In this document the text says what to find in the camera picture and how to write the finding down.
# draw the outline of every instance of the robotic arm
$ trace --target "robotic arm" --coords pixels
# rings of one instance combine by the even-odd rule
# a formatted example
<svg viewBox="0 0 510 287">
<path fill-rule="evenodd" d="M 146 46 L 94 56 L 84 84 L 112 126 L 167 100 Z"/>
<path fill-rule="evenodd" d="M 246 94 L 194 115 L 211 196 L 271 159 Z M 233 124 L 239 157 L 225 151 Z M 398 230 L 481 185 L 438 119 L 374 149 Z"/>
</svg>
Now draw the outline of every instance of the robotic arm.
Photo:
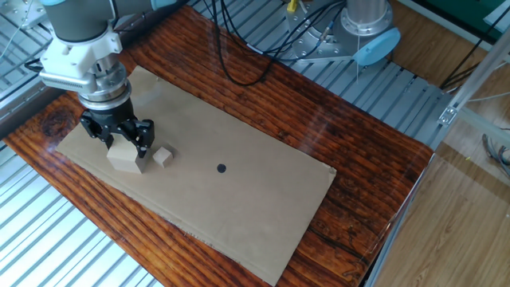
<svg viewBox="0 0 510 287">
<path fill-rule="evenodd" d="M 110 148 L 113 133 L 131 141 L 144 157 L 154 141 L 154 122 L 138 120 L 131 84 L 117 58 L 120 37 L 111 20 L 175 4 L 176 0 L 41 0 L 53 25 L 53 41 L 41 57 L 42 81 L 77 92 L 87 108 L 80 122 Z"/>
</svg>

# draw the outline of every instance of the small wooden cube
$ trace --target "small wooden cube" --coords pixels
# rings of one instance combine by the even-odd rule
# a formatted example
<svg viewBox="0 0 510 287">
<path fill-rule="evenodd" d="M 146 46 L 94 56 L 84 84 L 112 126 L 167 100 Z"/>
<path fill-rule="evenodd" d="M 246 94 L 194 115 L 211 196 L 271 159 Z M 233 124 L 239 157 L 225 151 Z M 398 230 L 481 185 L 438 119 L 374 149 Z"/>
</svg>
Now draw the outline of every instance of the small wooden cube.
<svg viewBox="0 0 510 287">
<path fill-rule="evenodd" d="M 135 145 L 123 136 L 115 136 L 113 144 L 106 157 L 117 171 L 127 171 L 141 174 L 145 169 L 147 160 L 151 157 L 151 150 L 143 158 L 138 156 Z"/>
<path fill-rule="evenodd" d="M 154 161 L 162 168 L 167 167 L 170 162 L 174 159 L 174 155 L 164 147 L 160 147 L 159 150 L 152 156 Z"/>
</svg>

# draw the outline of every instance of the metal frame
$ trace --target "metal frame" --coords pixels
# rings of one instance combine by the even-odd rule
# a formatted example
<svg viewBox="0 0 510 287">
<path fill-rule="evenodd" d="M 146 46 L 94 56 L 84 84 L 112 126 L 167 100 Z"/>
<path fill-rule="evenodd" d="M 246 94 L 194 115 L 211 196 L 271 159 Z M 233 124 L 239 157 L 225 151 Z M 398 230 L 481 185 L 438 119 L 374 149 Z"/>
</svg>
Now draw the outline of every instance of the metal frame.
<svg viewBox="0 0 510 287">
<path fill-rule="evenodd" d="M 501 131 L 500 128 L 464 107 L 509 52 L 510 29 L 507 29 L 507 31 L 501 35 L 500 40 L 494 44 L 485 59 L 474 70 L 473 74 L 462 85 L 459 92 L 450 101 L 448 107 L 437 120 L 437 123 L 448 127 L 457 116 L 459 116 L 468 124 L 482 130 L 493 139 L 498 140 L 500 144 L 510 147 L 510 135 L 508 133 Z"/>
<path fill-rule="evenodd" d="M 2 286 L 163 287 L 0 141 Z"/>
<path fill-rule="evenodd" d="M 0 49 L 9 41 L 18 28 L 7 16 L 0 14 Z M 0 60 L 0 139 L 7 136 L 17 126 L 45 107 L 62 91 L 46 88 L 37 74 L 26 69 L 23 64 L 37 58 L 51 41 L 49 23 L 21 29 L 11 43 L 8 52 Z"/>
<path fill-rule="evenodd" d="M 388 234 L 386 241 L 384 245 L 382 246 L 381 250 L 379 251 L 379 258 L 374 262 L 374 266 L 372 269 L 372 272 L 368 274 L 368 279 L 365 282 L 364 287 L 373 287 L 375 286 L 375 283 L 377 282 L 377 279 L 379 279 L 379 274 L 381 273 L 381 269 L 384 266 L 384 263 L 386 263 L 386 259 L 388 257 L 388 254 L 390 253 L 391 248 L 393 247 L 394 241 L 397 238 L 397 235 L 402 228 L 402 224 L 404 223 L 404 218 L 406 217 L 407 213 L 409 212 L 409 209 L 414 201 L 414 196 L 418 192 L 418 187 L 420 183 L 422 183 L 423 177 L 425 173 L 429 170 L 430 163 L 432 163 L 432 160 L 436 157 L 436 154 L 433 154 L 432 157 L 430 157 L 429 165 L 425 167 L 425 169 L 420 174 L 420 177 L 418 177 L 418 180 L 416 183 L 414 183 L 413 188 L 411 189 L 411 192 L 407 195 L 406 200 L 404 201 L 404 204 L 400 206 L 398 209 L 398 212 L 394 218 L 394 221 L 391 223 L 391 231 Z"/>
</svg>

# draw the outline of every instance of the blue cap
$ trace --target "blue cap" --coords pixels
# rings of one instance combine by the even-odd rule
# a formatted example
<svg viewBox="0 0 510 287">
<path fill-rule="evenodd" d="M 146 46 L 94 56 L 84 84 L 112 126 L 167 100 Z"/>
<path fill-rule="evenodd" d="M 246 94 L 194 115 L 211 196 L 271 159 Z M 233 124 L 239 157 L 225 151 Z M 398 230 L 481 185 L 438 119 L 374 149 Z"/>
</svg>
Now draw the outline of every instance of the blue cap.
<svg viewBox="0 0 510 287">
<path fill-rule="evenodd" d="M 359 65 L 372 65 L 395 49 L 399 41 L 400 32 L 398 29 L 389 29 L 362 47 L 352 58 Z"/>
<path fill-rule="evenodd" d="M 176 2 L 177 0 L 151 0 L 151 5 L 153 10 L 157 10 L 165 6 L 175 4 Z"/>
</svg>

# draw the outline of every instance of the varnished wood surface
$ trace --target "varnished wood surface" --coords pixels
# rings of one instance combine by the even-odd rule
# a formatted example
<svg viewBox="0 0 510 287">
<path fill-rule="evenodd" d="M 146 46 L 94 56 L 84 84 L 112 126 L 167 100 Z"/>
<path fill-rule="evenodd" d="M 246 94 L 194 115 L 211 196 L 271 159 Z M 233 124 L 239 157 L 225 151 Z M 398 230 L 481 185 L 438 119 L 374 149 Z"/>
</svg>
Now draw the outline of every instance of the varnished wood surface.
<svg viewBox="0 0 510 287">
<path fill-rule="evenodd" d="M 262 85 L 234 85 L 220 68 L 213 31 L 185 7 L 123 51 L 121 60 L 129 71 L 141 65 L 336 168 L 279 285 L 357 285 L 432 151 L 283 65 Z M 237 79 L 249 81 L 268 62 L 247 57 L 225 38 L 222 44 Z M 265 284 L 56 152 L 81 111 L 76 96 L 65 94 L 5 141 L 164 285 Z"/>
</svg>

